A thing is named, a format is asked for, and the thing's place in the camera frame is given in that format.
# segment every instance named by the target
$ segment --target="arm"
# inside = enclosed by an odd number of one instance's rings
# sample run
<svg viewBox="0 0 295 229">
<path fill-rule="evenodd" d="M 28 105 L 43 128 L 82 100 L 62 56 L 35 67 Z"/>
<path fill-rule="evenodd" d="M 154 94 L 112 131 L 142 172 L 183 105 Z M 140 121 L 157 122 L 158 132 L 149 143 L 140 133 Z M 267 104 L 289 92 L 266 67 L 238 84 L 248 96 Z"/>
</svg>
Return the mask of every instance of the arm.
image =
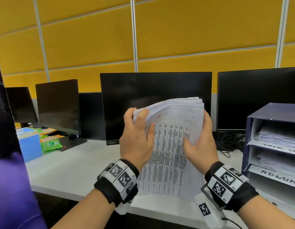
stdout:
<svg viewBox="0 0 295 229">
<path fill-rule="evenodd" d="M 219 161 L 212 136 L 212 122 L 205 111 L 202 134 L 195 145 L 184 139 L 184 151 L 188 160 L 202 174 Z M 295 229 L 295 220 L 280 211 L 261 196 L 249 200 L 239 211 L 239 216 L 249 229 Z"/>
<path fill-rule="evenodd" d="M 135 124 L 132 116 L 135 108 L 130 108 L 124 115 L 124 132 L 120 138 L 120 155 L 141 170 L 149 161 L 154 147 L 155 124 L 152 124 L 145 135 L 145 120 L 149 113 L 142 110 Z M 102 192 L 93 189 L 83 201 L 69 211 L 52 229 L 100 229 L 104 228 L 115 204 L 108 203 Z"/>
</svg>

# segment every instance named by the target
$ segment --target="qr code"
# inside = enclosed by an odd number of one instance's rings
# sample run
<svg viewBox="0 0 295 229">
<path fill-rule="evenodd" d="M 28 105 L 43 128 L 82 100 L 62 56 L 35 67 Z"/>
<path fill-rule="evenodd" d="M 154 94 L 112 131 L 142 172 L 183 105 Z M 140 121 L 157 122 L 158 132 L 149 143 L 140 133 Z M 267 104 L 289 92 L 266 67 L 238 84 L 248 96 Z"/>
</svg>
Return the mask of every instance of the qr code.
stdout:
<svg viewBox="0 0 295 229">
<path fill-rule="evenodd" d="M 235 170 L 234 168 L 230 168 L 229 170 L 238 177 L 242 176 L 242 174 L 239 171 Z"/>
<path fill-rule="evenodd" d="M 215 182 L 214 186 L 212 187 L 212 190 L 220 197 L 223 196 L 223 194 L 226 191 L 226 188 L 223 187 L 220 183 Z"/>
<path fill-rule="evenodd" d="M 200 204 L 199 205 L 199 209 L 201 210 L 201 212 L 203 213 L 203 216 L 206 216 L 206 215 L 210 215 L 210 210 L 208 209 L 207 205 L 205 203 L 203 204 Z"/>
<path fill-rule="evenodd" d="M 127 194 L 127 195 L 130 193 L 130 191 L 133 189 L 133 187 L 134 187 L 134 183 L 132 182 L 132 183 L 130 184 L 130 186 L 126 189 L 126 194 Z"/>
<path fill-rule="evenodd" d="M 109 171 L 113 176 L 117 177 L 121 173 L 122 168 L 118 165 L 115 165 L 111 171 Z"/>
<path fill-rule="evenodd" d="M 119 178 L 118 181 L 123 185 L 123 187 L 126 187 L 127 184 L 131 181 L 130 176 L 124 172 Z"/>
<path fill-rule="evenodd" d="M 105 171 L 109 171 L 114 165 L 115 165 L 115 163 L 110 163 L 110 164 L 106 167 Z"/>
<path fill-rule="evenodd" d="M 227 183 L 229 186 L 236 180 L 236 178 L 230 174 L 228 171 L 223 173 L 223 175 L 220 177 L 225 183 Z"/>
</svg>

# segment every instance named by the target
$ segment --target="black hair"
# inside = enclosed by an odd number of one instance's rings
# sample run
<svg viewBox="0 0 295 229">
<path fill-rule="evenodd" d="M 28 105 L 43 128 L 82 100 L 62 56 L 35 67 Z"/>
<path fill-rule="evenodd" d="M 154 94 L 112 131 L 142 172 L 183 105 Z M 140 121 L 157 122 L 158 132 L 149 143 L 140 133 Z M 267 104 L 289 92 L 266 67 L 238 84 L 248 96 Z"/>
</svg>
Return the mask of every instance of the black hair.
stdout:
<svg viewBox="0 0 295 229">
<path fill-rule="evenodd" d="M 0 72 L 0 158 L 21 153 L 12 112 Z"/>
</svg>

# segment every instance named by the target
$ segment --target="purple shirt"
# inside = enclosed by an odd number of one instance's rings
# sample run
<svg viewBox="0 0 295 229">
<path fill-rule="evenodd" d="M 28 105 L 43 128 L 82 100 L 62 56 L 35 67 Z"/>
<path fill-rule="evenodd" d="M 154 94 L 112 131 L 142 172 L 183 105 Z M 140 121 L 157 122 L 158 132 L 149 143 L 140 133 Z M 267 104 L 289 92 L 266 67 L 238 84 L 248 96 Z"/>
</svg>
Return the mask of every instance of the purple shirt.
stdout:
<svg viewBox="0 0 295 229">
<path fill-rule="evenodd" d="M 0 159 L 0 229 L 46 229 L 23 157 Z"/>
</svg>

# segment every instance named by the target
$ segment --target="white tabletop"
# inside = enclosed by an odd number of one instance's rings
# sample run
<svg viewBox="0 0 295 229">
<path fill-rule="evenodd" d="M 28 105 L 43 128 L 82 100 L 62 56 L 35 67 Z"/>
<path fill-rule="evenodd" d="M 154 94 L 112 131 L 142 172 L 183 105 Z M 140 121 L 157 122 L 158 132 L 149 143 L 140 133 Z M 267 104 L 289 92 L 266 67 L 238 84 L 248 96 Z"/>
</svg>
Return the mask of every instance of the white tabletop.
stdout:
<svg viewBox="0 0 295 229">
<path fill-rule="evenodd" d="M 242 152 L 231 152 L 220 160 L 241 171 Z M 32 190 L 39 193 L 81 201 L 93 189 L 96 177 L 113 160 L 120 158 L 120 146 L 106 146 L 105 141 L 88 142 L 69 150 L 56 151 L 26 163 Z M 208 229 L 194 202 L 165 194 L 138 195 L 127 212 L 172 223 Z M 224 211 L 227 218 L 247 228 L 236 213 Z M 227 228 L 237 228 L 227 223 Z"/>
</svg>

